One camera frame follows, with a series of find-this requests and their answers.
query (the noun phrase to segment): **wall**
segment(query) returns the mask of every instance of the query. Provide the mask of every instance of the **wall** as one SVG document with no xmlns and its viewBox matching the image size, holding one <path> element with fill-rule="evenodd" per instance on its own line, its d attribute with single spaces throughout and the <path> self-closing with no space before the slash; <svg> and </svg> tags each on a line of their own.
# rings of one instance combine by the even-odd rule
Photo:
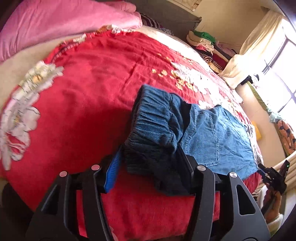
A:
<svg viewBox="0 0 296 241">
<path fill-rule="evenodd" d="M 285 201 L 285 211 L 284 211 L 284 220 L 285 222 L 292 212 L 294 206 L 296 204 L 296 190 L 292 189 L 286 193 L 286 201 Z"/>
<path fill-rule="evenodd" d="M 236 92 L 242 97 L 243 110 L 251 121 L 257 124 L 262 139 L 258 141 L 264 165 L 272 167 L 285 159 L 285 153 L 281 141 L 273 123 L 269 122 L 269 116 L 260 106 L 247 84 L 238 85 Z"/>
<path fill-rule="evenodd" d="M 266 11 L 259 0 L 202 0 L 191 13 L 202 17 L 197 31 L 208 32 L 220 42 L 234 45 L 232 48 L 239 52 Z"/>
<path fill-rule="evenodd" d="M 278 5 L 273 0 L 260 0 L 260 5 L 271 9 L 274 12 L 278 12 L 284 15 L 283 11 L 278 7 Z"/>
</svg>

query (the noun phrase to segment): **red bedspread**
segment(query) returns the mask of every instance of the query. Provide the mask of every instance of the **red bedspread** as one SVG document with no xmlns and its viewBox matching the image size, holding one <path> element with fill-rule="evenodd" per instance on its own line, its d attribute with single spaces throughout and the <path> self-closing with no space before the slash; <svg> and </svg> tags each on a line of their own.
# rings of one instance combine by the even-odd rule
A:
<svg viewBox="0 0 296 241">
<path fill-rule="evenodd" d="M 64 68 L 52 87 L 40 92 L 33 104 L 40 112 L 37 128 L 29 132 L 30 145 L 20 161 L 12 161 L 6 176 L 31 208 L 35 209 L 60 171 L 84 171 L 111 154 L 125 141 L 130 131 L 131 109 L 144 83 L 173 92 L 190 103 L 206 95 L 188 83 L 170 77 L 171 61 L 194 68 L 219 87 L 219 96 L 242 122 L 250 123 L 230 89 L 213 72 L 190 61 L 156 40 L 138 32 L 111 34 L 110 31 L 85 42 L 57 47 L 45 60 Z M 253 192 L 259 176 L 244 181 Z M 186 231 L 194 198 L 165 196 L 153 186 L 153 177 L 130 175 L 121 168 L 115 187 L 103 202 L 109 225 L 119 241 L 153 240 Z M 85 234 L 78 195 L 80 231 Z M 216 195 L 214 219 L 218 219 Z"/>
</svg>

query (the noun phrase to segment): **yellow object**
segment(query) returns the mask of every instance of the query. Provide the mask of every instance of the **yellow object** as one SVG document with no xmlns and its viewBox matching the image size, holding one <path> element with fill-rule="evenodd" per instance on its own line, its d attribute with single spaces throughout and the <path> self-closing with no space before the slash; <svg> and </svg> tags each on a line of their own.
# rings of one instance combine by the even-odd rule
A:
<svg viewBox="0 0 296 241">
<path fill-rule="evenodd" d="M 260 134 L 260 131 L 259 131 L 259 129 L 258 129 L 258 127 L 257 127 L 257 125 L 256 125 L 256 123 L 254 121 L 251 121 L 251 123 L 255 127 L 256 140 L 259 141 L 262 138 L 262 136 Z"/>
</svg>

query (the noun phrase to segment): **blue jeans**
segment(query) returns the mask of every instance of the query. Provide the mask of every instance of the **blue jeans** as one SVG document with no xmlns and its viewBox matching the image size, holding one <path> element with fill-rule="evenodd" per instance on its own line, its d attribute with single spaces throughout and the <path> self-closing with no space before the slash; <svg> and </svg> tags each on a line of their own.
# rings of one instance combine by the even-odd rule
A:
<svg viewBox="0 0 296 241">
<path fill-rule="evenodd" d="M 258 169 L 246 126 L 220 105 L 202 110 L 175 94 L 143 85 L 132 112 L 124 145 L 128 172 L 153 174 L 156 188 L 166 194 L 188 194 L 177 171 L 178 142 L 185 154 L 213 172 L 236 172 L 245 179 Z"/>
</svg>

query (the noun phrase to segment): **curtain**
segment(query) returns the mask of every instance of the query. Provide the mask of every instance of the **curtain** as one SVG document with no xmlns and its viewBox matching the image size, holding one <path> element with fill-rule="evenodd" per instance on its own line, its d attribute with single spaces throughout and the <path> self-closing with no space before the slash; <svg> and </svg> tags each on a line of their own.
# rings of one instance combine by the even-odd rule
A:
<svg viewBox="0 0 296 241">
<path fill-rule="evenodd" d="M 225 69 L 218 74 L 230 88 L 236 88 L 249 74 L 256 72 L 256 62 L 264 57 L 267 45 L 282 19 L 283 15 L 269 10 L 243 43 L 239 54 L 234 55 Z"/>
</svg>

